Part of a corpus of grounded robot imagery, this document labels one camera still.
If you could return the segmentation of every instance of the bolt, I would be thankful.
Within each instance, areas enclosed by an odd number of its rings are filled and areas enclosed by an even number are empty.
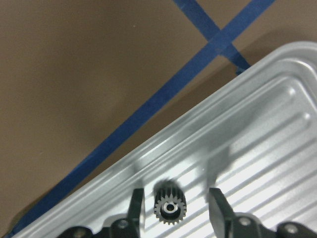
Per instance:
[[[288,233],[295,234],[298,232],[298,229],[293,224],[287,224],[284,226]]]
[[[118,227],[120,229],[124,229],[129,225],[129,223],[126,220],[120,220],[120,222],[118,223]]]
[[[249,218],[247,218],[247,217],[241,217],[239,219],[239,222],[243,226],[248,226],[249,224],[251,224],[251,220]]]
[[[86,231],[82,228],[78,228],[75,232],[73,237],[74,238],[83,238],[86,234]]]

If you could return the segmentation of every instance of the gear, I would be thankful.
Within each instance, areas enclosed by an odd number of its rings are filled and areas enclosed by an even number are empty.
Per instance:
[[[175,225],[175,222],[183,220],[186,215],[186,200],[183,191],[172,184],[158,189],[154,213],[164,224]]]

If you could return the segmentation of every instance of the gear hub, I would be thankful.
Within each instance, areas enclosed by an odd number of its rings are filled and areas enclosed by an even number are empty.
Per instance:
[[[157,189],[154,213],[164,224],[183,220],[186,215],[186,200],[183,191],[174,183],[168,182]]]

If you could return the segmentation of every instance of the gray gear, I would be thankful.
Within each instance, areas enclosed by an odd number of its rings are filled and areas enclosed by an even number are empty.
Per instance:
[[[154,213],[164,224],[183,220],[186,215],[184,193],[177,187],[165,187],[158,190],[154,205]]]

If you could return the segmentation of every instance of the metal screw head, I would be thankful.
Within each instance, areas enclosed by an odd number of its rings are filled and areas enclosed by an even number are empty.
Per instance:
[[[86,231],[82,228],[78,228],[75,232],[73,237],[74,238],[83,238],[86,234]]]
[[[129,225],[129,223],[126,220],[120,220],[120,222],[118,223],[118,227],[120,229],[124,229]]]
[[[239,222],[243,226],[248,226],[249,224],[251,224],[251,220],[249,218],[247,218],[247,217],[241,217],[239,219]]]
[[[293,224],[287,224],[284,226],[284,228],[287,230],[288,233],[291,233],[291,234],[295,234],[298,232],[297,227]]]

